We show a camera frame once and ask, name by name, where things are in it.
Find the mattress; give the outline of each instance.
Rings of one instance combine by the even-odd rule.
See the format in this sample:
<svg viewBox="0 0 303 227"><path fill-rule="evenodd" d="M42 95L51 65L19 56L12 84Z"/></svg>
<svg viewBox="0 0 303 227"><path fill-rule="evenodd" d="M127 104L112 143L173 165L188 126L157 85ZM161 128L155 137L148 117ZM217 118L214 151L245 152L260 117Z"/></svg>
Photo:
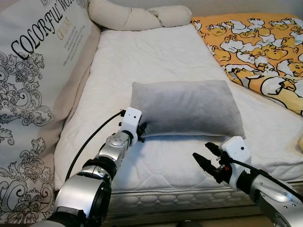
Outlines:
<svg viewBox="0 0 303 227"><path fill-rule="evenodd" d="M132 32L101 33L90 76L74 116L56 147L55 189L64 182L74 156L109 117L130 104L132 83L225 80L242 116L252 165L273 177L303 180L303 153L298 141L302 117L245 87L231 82L192 25ZM72 173L93 158L105 139L119 129L118 117L87 145ZM109 212L138 212L251 204L242 192L217 182L195 162L196 152L216 165L204 144L226 137L157 136L130 148L112 182Z"/></svg>

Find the yellow blanket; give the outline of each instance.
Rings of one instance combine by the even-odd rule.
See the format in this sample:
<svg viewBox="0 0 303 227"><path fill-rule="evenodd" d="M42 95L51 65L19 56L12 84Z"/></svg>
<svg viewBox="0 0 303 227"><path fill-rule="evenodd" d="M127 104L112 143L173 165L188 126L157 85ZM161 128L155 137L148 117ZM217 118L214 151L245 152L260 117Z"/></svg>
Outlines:
<svg viewBox="0 0 303 227"><path fill-rule="evenodd" d="M303 21L250 13L192 23L232 81L303 115Z"/></svg>

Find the beige wall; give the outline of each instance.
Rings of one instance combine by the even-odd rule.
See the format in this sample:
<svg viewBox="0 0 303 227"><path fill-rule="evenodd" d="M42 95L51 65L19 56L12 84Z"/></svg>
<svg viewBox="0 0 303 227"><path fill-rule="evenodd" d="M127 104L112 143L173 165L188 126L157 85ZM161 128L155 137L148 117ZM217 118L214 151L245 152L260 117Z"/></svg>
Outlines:
<svg viewBox="0 0 303 227"><path fill-rule="evenodd" d="M184 5L193 16L227 13L268 12L290 13L303 18L303 0L110 0L113 3L137 8Z"/></svg>

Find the cable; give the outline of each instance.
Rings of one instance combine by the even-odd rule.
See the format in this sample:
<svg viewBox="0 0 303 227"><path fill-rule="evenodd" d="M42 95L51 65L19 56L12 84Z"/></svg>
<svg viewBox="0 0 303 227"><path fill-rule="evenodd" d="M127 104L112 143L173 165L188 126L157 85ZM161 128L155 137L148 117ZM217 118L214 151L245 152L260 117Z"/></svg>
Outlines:
<svg viewBox="0 0 303 227"><path fill-rule="evenodd" d="M85 143L82 145L82 147L80 148L80 150L78 151L78 153L76 154L74 160L72 161L70 168L67 171L67 175L65 178L65 181L67 181L68 178L70 178L71 175L71 171L77 161L77 159L79 158L81 152L84 150L84 148L86 147L86 145L90 142L90 140L107 124L109 123L112 119L114 119L115 117L121 115L122 117L125 114L125 110L120 111L119 113L116 113L114 116L112 116L111 118L109 118L106 122L104 122L93 134L91 134L91 136L85 141Z"/></svg>
<svg viewBox="0 0 303 227"><path fill-rule="evenodd" d="M250 165L247 165L246 163L234 160L230 157L230 163L235 163L238 164L240 166L243 166L245 168L248 168L254 172L256 172L257 174L260 174L266 178L268 178L269 180L273 181L274 183L276 183L277 185L279 185L280 187L284 188L285 190L289 191L291 194L293 194L295 197L297 197L302 203L303 203L303 196L301 196L299 193L295 192L294 190L292 190L291 188L289 188L288 186L286 186L285 184L281 183L280 181L278 181L277 179L273 178L271 175L269 175L268 173L256 169L255 167L252 167Z"/></svg>

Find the white bolster pillow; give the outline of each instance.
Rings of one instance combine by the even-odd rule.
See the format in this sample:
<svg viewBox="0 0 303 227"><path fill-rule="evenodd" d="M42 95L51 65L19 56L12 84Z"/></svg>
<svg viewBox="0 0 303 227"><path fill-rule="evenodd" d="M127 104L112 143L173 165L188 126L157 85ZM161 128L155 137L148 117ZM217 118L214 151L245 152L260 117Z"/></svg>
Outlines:
<svg viewBox="0 0 303 227"><path fill-rule="evenodd" d="M192 13L186 6L162 6L148 9L155 15L163 27L188 25Z"/></svg>
<svg viewBox="0 0 303 227"><path fill-rule="evenodd" d="M162 26L187 25L191 20L191 12L185 6L145 10L119 6L107 0L91 0L89 17L97 24L113 30L142 31Z"/></svg>
<svg viewBox="0 0 303 227"><path fill-rule="evenodd" d="M162 27L158 19L144 9L123 7L107 0L90 1L89 17L113 30L142 31Z"/></svg>

